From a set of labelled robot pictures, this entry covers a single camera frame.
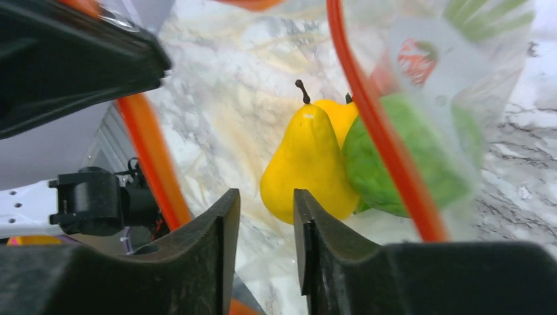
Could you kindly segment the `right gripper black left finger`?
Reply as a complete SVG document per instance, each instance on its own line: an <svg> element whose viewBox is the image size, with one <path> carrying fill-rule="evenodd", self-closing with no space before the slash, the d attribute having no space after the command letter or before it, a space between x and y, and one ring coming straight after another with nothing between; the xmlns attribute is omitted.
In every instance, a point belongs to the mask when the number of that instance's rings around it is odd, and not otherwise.
<svg viewBox="0 0 557 315"><path fill-rule="evenodd" d="M82 245L3 246L2 314L227 314L240 192L188 224L110 256Z"/></svg>

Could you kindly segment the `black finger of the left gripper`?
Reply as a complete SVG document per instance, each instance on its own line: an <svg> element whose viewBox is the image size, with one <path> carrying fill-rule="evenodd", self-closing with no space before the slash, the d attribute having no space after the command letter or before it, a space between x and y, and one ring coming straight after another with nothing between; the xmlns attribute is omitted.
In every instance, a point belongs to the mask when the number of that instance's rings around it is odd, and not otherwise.
<svg viewBox="0 0 557 315"><path fill-rule="evenodd" d="M171 60L156 37L100 6L1 2L1 137L160 86Z"/></svg>

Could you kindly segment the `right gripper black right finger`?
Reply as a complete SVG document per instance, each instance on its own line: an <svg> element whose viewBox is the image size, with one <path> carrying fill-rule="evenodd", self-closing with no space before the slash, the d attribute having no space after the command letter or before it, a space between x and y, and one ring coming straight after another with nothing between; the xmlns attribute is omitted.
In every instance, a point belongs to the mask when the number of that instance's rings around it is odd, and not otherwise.
<svg viewBox="0 0 557 315"><path fill-rule="evenodd" d="M556 260L519 241L378 245L294 191L310 314L555 314Z"/></svg>

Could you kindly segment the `yellow toy lemon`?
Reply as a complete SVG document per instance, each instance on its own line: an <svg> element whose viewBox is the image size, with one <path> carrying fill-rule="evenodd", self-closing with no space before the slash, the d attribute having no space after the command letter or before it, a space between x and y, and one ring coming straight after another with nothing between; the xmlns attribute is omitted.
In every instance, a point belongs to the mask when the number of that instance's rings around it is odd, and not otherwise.
<svg viewBox="0 0 557 315"><path fill-rule="evenodd" d="M361 198L348 181L345 157L327 113L314 105L302 80L296 80L295 86L303 104L263 172L261 200L274 217L293 224L294 190L309 190L329 214L345 219Z"/></svg>

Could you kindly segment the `clear zip top bag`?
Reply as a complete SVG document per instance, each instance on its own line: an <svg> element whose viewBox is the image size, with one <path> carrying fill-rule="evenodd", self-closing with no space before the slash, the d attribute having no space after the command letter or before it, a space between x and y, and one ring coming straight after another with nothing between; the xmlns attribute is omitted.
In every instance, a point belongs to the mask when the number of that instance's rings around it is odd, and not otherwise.
<svg viewBox="0 0 557 315"><path fill-rule="evenodd" d="M172 227L240 192L266 314L555 314L556 143L510 120L533 1L144 1L171 60L117 100Z"/></svg>

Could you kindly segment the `yellow toy bell pepper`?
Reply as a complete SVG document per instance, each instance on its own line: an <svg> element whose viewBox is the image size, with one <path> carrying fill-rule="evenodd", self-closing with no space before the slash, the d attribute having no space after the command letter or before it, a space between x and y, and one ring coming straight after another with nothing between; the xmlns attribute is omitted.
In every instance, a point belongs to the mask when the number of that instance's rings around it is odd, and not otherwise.
<svg viewBox="0 0 557 315"><path fill-rule="evenodd" d="M314 105L319 106L327 113L334 128L339 147L343 148L347 133L355 118L359 115L351 95L349 93L345 95L345 104L322 99L315 101Z"/></svg>

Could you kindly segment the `green toy lime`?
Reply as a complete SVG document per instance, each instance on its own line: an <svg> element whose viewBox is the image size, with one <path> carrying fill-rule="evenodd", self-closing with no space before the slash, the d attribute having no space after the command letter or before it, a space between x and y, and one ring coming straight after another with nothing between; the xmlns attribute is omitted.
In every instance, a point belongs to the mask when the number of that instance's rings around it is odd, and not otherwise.
<svg viewBox="0 0 557 315"><path fill-rule="evenodd" d="M472 115L455 108L452 120L457 138L443 140L433 122L418 113L404 94L383 96L381 102L407 152L402 162L389 163L397 168L412 163L439 209L468 197L473 190L472 181L465 177L457 159L449 152L451 145L456 144L463 149L473 170L481 166L483 139ZM342 151L349 182L361 197L356 213L376 209L396 217L409 217L390 172L360 117L347 132Z"/></svg>

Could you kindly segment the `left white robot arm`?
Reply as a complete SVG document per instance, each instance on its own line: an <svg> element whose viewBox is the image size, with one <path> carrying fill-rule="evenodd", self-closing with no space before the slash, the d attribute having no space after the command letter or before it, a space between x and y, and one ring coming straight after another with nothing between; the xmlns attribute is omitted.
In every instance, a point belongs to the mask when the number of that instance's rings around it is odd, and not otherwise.
<svg viewBox="0 0 557 315"><path fill-rule="evenodd" d="M157 89L171 60L148 30L104 6L1 2L1 138ZM156 218L150 190L100 167L3 190L1 237L112 236Z"/></svg>

